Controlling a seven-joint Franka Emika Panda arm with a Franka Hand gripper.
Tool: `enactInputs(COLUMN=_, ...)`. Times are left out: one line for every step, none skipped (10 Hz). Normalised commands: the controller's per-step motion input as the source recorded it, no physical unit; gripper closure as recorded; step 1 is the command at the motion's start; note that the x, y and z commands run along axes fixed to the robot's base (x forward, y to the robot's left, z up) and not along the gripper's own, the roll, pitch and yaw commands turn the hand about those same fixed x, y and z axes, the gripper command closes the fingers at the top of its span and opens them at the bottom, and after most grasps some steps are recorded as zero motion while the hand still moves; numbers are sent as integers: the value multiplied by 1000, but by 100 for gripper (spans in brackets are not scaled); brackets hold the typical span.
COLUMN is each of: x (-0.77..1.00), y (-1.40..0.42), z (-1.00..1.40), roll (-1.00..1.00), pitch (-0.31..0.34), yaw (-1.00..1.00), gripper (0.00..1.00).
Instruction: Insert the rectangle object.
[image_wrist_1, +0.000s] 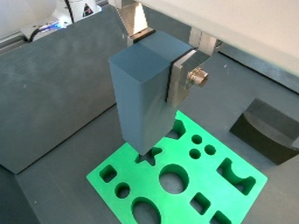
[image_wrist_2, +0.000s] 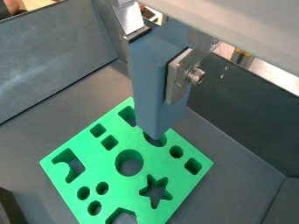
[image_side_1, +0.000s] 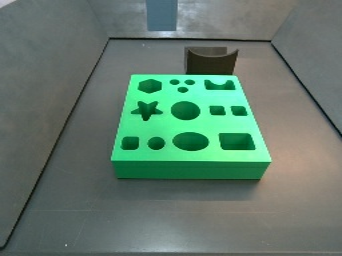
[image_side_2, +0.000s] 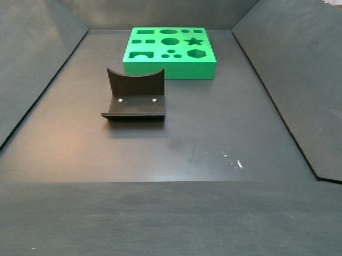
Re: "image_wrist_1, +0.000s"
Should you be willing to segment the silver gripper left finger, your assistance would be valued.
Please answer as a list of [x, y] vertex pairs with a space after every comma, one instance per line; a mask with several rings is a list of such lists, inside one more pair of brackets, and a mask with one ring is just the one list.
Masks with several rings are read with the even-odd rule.
[[134, 0], [114, 0], [116, 12], [124, 27], [126, 45], [130, 46], [150, 34], [154, 30], [148, 26], [142, 5]]

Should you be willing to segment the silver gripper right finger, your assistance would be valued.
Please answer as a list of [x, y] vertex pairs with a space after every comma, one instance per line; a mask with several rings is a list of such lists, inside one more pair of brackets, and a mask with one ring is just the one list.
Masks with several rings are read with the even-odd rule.
[[222, 42], [206, 32], [190, 28], [189, 45], [192, 49], [172, 63], [165, 98], [172, 107], [185, 99], [192, 85], [202, 87], [206, 83], [209, 75], [202, 70], [202, 65], [222, 46]]

